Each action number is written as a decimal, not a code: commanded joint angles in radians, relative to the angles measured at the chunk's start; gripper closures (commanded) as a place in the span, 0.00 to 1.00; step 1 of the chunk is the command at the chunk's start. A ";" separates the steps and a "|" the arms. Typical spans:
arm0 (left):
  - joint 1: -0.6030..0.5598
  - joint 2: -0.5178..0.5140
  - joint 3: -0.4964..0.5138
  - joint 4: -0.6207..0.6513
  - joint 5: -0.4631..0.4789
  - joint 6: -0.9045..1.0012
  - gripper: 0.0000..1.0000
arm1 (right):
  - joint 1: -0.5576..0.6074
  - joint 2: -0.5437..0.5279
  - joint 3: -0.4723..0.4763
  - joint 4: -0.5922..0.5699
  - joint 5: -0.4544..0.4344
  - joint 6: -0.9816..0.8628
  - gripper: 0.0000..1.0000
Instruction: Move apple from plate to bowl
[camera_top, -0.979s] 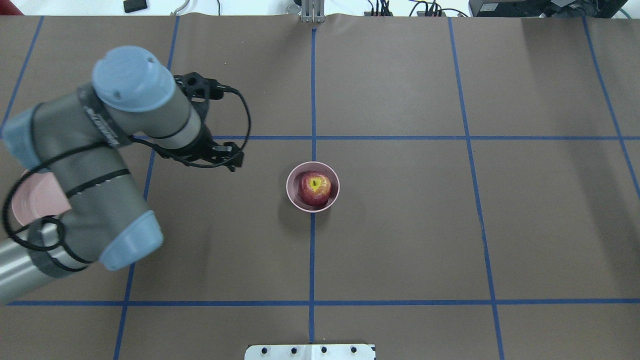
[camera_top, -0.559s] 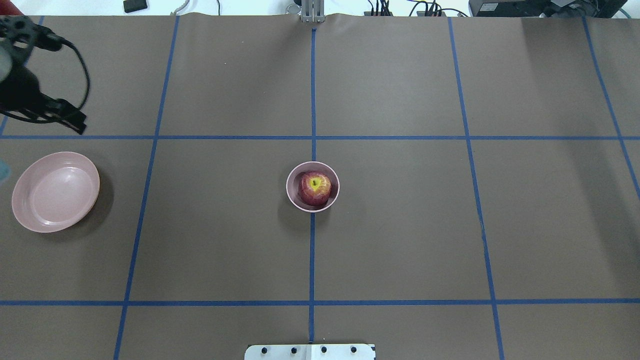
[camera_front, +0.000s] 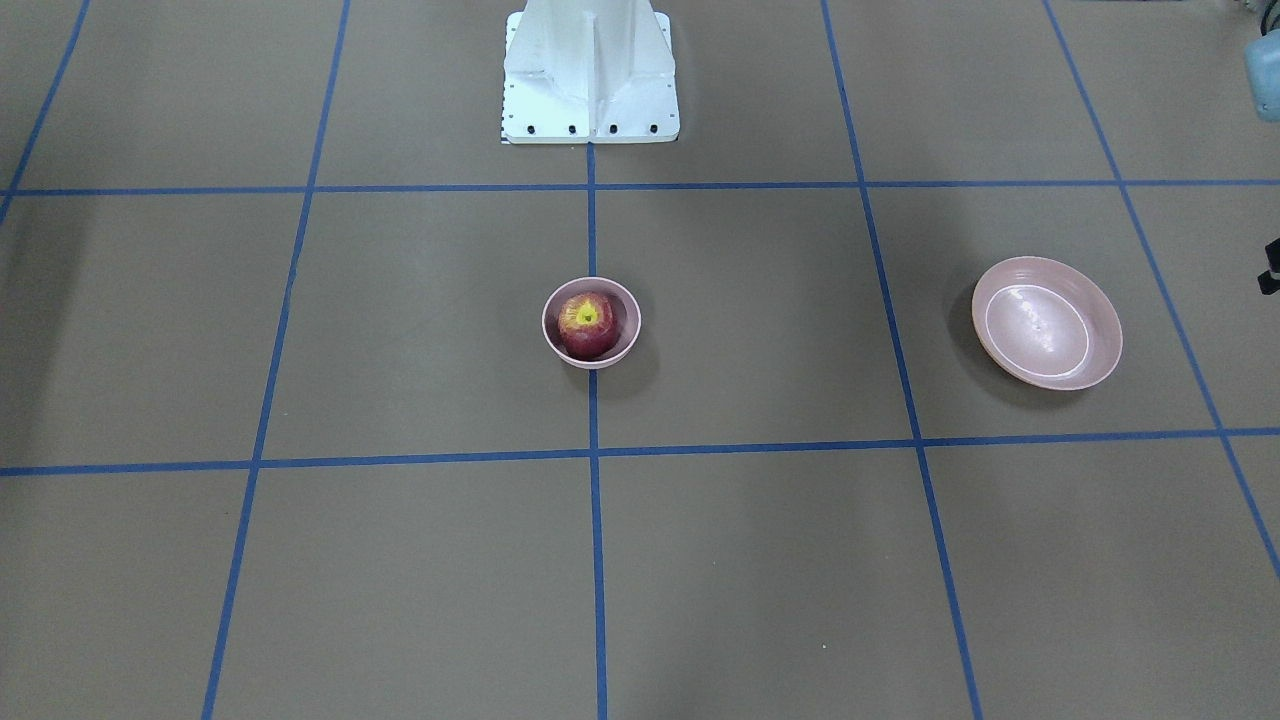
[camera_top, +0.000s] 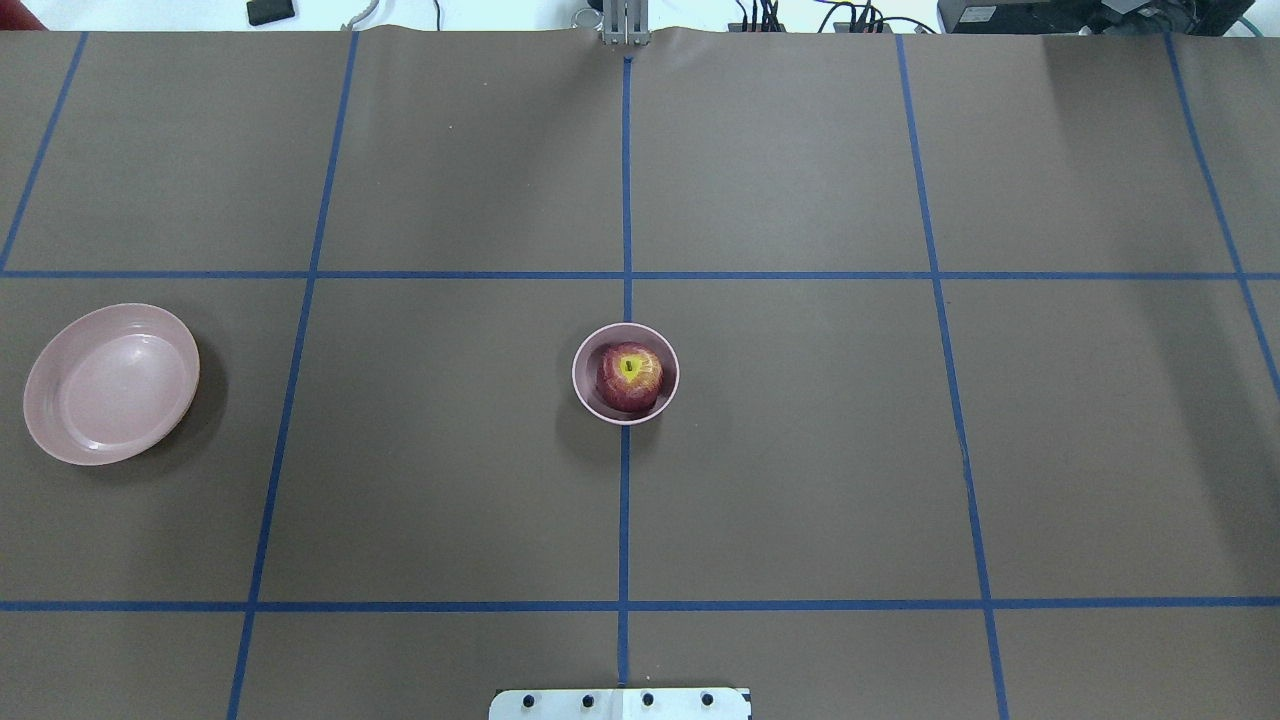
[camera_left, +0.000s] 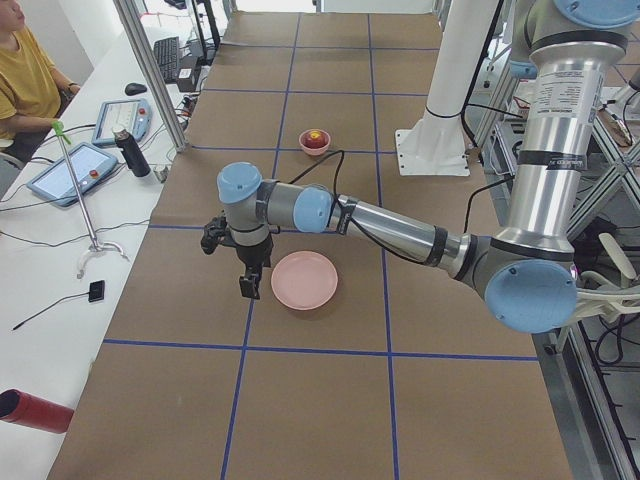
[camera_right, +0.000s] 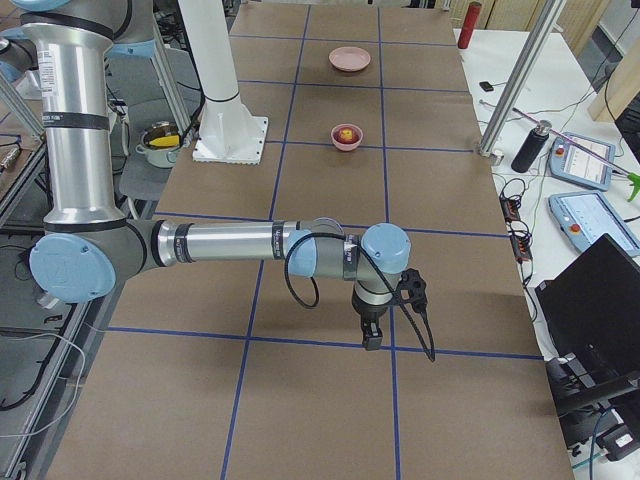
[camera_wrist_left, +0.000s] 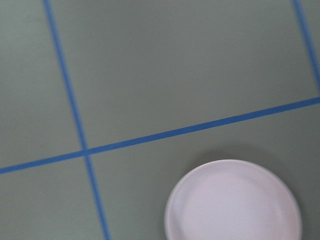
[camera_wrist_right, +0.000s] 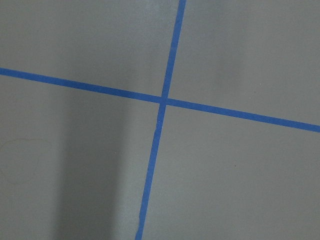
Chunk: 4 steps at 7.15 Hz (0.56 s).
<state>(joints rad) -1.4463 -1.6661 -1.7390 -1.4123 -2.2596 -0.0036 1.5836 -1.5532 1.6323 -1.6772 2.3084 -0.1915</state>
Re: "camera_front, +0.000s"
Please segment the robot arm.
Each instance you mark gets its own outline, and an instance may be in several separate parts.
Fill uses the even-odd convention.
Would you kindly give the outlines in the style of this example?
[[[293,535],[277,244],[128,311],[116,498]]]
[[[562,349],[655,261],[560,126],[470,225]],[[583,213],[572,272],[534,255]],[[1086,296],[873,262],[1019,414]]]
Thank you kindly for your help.
[[[1254,111],[1262,122],[1279,123],[1279,31],[1272,29],[1245,46],[1245,77]]]

